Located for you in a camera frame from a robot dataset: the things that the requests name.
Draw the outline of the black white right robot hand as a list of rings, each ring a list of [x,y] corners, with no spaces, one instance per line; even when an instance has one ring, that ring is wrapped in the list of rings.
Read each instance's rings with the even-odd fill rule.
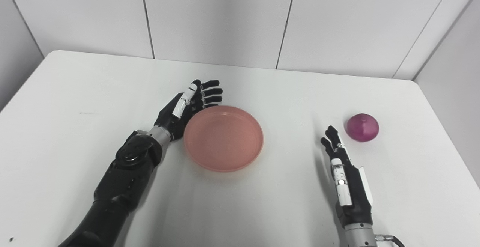
[[[357,223],[373,225],[372,206],[361,170],[353,165],[338,130],[330,125],[321,143],[330,159],[331,177],[338,198],[336,213],[342,227]]]

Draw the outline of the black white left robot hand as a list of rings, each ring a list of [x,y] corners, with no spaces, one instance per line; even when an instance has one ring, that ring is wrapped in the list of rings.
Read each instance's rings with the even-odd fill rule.
[[[219,80],[202,83],[194,80],[183,91],[178,93],[158,114],[154,126],[159,126],[170,135],[170,141],[183,137],[187,123],[197,113],[220,105],[223,100],[223,89]]]

